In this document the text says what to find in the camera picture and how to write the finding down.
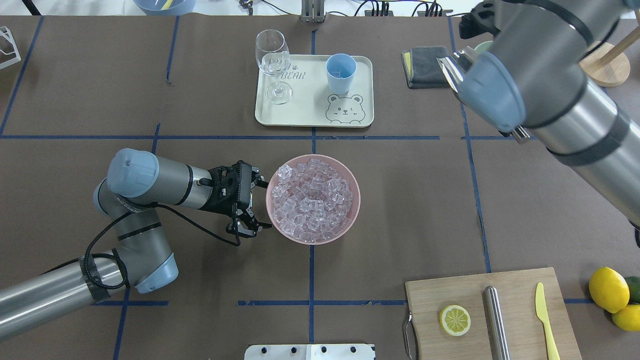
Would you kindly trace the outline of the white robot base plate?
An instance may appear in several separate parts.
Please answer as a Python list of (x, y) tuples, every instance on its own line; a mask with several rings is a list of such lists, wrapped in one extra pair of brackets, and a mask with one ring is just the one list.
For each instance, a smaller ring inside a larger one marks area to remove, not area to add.
[(247, 347), (245, 360), (375, 360), (373, 344), (254, 344)]

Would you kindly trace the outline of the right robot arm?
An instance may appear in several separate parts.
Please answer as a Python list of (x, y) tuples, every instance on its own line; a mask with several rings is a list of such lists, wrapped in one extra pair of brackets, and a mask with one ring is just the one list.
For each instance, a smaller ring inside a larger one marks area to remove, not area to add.
[(637, 0), (511, 0), (457, 86), (459, 100), (509, 133), (521, 126), (614, 205), (639, 237), (639, 125), (579, 66)]

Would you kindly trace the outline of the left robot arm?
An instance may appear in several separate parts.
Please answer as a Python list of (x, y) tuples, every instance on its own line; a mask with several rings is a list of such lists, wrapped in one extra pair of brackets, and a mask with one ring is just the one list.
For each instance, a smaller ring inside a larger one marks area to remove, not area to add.
[(93, 194), (95, 207), (110, 218), (118, 244), (93, 253), (94, 239), (77, 259), (1, 291), (1, 340), (5, 341), (86, 306), (134, 288), (140, 294), (160, 289), (179, 275), (174, 251), (157, 213), (186, 207), (229, 218), (226, 232), (238, 247), (271, 227), (252, 212), (253, 188), (267, 188), (259, 168), (244, 161), (210, 170), (119, 150), (106, 178)]

